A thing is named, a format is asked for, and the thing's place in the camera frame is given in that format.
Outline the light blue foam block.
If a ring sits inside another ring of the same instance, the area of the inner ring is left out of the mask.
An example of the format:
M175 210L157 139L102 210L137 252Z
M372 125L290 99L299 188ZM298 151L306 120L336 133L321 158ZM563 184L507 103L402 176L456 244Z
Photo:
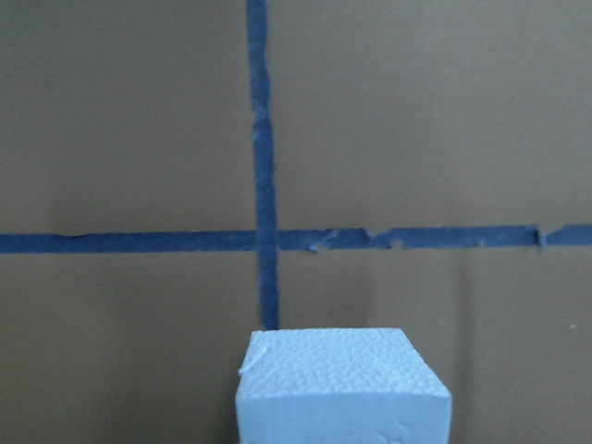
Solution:
M450 391L398 328L257 330L239 377L242 443L450 439Z

